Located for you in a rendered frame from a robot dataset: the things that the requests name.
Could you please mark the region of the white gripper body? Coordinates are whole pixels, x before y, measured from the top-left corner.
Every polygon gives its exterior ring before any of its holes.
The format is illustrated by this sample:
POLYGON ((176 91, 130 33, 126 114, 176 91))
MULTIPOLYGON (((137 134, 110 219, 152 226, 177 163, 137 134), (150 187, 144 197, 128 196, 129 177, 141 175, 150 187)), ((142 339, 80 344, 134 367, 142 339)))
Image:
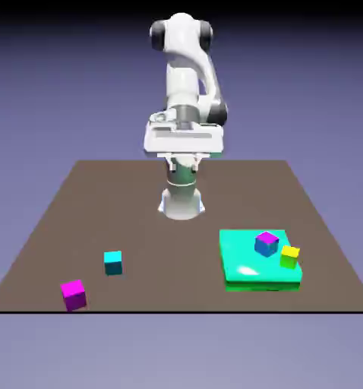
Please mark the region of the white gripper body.
POLYGON ((175 122, 148 122, 144 135, 147 153, 222 153, 223 127, 191 124, 192 129, 179 129, 175 122))

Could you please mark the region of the small blue cube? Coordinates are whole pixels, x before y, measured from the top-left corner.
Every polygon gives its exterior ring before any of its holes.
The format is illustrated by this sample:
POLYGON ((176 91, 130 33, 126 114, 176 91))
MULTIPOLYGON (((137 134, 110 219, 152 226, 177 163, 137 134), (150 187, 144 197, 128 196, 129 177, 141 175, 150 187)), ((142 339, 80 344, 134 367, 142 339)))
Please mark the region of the small blue cube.
POLYGON ((268 258, 277 252, 279 237, 271 232, 264 231, 255 237, 254 250, 268 258))

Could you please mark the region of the small cyan cube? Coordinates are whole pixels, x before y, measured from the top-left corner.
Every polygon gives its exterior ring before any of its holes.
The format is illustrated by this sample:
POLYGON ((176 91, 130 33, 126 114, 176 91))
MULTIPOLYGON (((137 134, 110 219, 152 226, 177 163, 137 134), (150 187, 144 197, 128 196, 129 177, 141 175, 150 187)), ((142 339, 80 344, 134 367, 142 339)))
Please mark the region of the small cyan cube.
POLYGON ((122 274, 122 252, 121 251, 106 251, 103 254, 103 264, 106 275, 122 274))

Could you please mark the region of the small yellow cube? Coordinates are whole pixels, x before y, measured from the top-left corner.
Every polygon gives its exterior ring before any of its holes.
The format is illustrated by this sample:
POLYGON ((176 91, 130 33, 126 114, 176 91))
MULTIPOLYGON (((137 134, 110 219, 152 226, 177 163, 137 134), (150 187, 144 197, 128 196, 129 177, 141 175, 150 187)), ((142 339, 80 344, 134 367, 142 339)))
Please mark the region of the small yellow cube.
POLYGON ((284 245, 280 254, 280 266, 287 269, 295 269, 298 263, 300 248, 284 245))

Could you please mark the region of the small magenta cube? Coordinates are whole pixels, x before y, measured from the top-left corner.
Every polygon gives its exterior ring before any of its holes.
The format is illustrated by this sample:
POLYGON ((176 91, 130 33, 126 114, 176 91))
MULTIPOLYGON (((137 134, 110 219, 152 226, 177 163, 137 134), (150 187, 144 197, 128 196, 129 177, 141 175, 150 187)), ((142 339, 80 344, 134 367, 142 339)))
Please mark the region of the small magenta cube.
POLYGON ((87 306, 86 292, 81 280, 62 283, 60 288, 68 312, 87 306))

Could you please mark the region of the large turquoise box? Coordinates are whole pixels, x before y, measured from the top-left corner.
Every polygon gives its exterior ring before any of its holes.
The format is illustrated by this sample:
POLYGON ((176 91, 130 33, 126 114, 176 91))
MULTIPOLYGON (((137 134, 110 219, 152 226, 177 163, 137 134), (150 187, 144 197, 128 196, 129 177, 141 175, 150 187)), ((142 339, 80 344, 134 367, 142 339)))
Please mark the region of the large turquoise box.
POLYGON ((303 276, 297 258, 283 259, 290 242, 284 229, 221 229, 219 252, 225 288, 228 291, 297 290, 303 276), (269 256, 255 249, 257 240, 278 239, 277 250, 269 256))

